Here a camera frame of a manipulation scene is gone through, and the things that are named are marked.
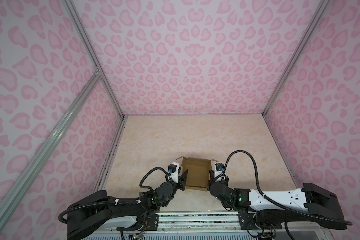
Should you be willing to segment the brown cardboard paper box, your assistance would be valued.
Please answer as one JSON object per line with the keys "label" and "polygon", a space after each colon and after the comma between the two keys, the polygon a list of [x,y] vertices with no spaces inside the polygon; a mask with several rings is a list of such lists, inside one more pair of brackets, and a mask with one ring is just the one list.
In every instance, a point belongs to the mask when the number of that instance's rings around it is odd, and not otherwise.
{"label": "brown cardboard paper box", "polygon": [[182,172],[188,170],[186,189],[206,192],[210,171],[213,170],[216,160],[179,157],[175,160],[182,167]]}

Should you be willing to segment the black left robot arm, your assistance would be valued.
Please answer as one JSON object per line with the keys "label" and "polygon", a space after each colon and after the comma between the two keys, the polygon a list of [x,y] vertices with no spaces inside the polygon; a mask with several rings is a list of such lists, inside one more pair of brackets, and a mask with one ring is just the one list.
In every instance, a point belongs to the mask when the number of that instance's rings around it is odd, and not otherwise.
{"label": "black left robot arm", "polygon": [[115,220],[118,229],[140,230],[148,226],[147,217],[169,205],[177,190],[185,190],[188,171],[179,171],[180,167],[171,164],[165,172],[165,182],[156,189],[140,184],[145,191],[137,198],[116,198],[105,190],[97,191],[70,205],[58,215],[58,220],[67,225],[69,240],[84,239],[109,220]]}

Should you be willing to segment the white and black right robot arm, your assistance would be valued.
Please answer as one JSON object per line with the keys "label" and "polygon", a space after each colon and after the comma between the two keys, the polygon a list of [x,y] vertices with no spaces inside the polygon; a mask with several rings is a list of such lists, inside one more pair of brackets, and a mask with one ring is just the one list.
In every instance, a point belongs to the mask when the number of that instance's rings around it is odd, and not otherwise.
{"label": "white and black right robot arm", "polygon": [[344,214],[336,194],[315,184],[289,191],[264,192],[232,189],[222,171],[210,171],[208,191],[226,209],[251,215],[253,227],[276,227],[285,222],[314,222],[332,230],[345,230]]}

